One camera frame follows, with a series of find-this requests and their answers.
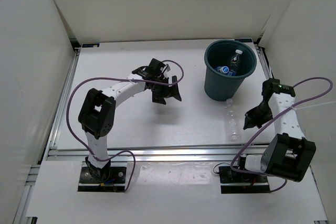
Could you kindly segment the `clear bottle no label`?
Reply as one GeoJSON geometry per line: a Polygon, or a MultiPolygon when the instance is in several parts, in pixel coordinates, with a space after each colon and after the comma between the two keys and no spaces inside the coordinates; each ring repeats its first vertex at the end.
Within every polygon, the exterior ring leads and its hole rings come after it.
{"type": "Polygon", "coordinates": [[[225,132],[230,141],[241,138],[240,121],[232,99],[227,99],[225,104],[225,132]]]}

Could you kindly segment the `crushed bottle blue label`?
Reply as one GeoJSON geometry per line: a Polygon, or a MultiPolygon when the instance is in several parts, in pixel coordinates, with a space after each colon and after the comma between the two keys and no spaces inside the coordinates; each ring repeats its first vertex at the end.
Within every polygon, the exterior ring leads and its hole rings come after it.
{"type": "Polygon", "coordinates": [[[227,66],[218,66],[216,68],[214,68],[215,71],[224,74],[224,75],[228,75],[229,73],[229,68],[227,66]]]}

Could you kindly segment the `clear bottle blue label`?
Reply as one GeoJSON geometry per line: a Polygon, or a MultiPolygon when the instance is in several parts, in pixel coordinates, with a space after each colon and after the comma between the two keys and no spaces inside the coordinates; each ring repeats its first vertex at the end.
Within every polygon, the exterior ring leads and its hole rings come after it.
{"type": "Polygon", "coordinates": [[[235,50],[235,54],[231,57],[230,62],[229,62],[229,76],[235,76],[237,74],[237,71],[239,70],[240,67],[240,58],[243,52],[239,49],[235,50]]]}

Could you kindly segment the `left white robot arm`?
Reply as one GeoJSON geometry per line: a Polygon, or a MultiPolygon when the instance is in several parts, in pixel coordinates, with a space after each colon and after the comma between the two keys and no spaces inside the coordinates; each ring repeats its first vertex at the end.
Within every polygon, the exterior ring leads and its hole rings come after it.
{"type": "Polygon", "coordinates": [[[167,98],[181,101],[177,76],[168,76],[169,61],[155,58],[149,65],[133,70],[125,79],[116,80],[116,84],[97,90],[88,91],[78,121],[87,138],[89,156],[86,164],[90,175],[98,182],[105,182],[110,177],[110,158],[107,150],[107,135],[114,124],[116,108],[138,93],[150,90],[152,102],[166,104],[167,98]]]}

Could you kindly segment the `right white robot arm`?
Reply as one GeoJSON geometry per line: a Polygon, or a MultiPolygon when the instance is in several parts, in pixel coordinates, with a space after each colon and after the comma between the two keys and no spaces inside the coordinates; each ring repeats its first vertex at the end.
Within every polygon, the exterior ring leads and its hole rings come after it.
{"type": "Polygon", "coordinates": [[[274,121],[275,137],[263,154],[238,158],[236,177],[247,182],[255,173],[261,173],[300,182],[316,152],[316,145],[306,139],[292,109],[296,96],[294,88],[270,78],[263,82],[261,95],[261,103],[245,113],[244,130],[260,129],[280,112],[289,111],[274,121]]]}

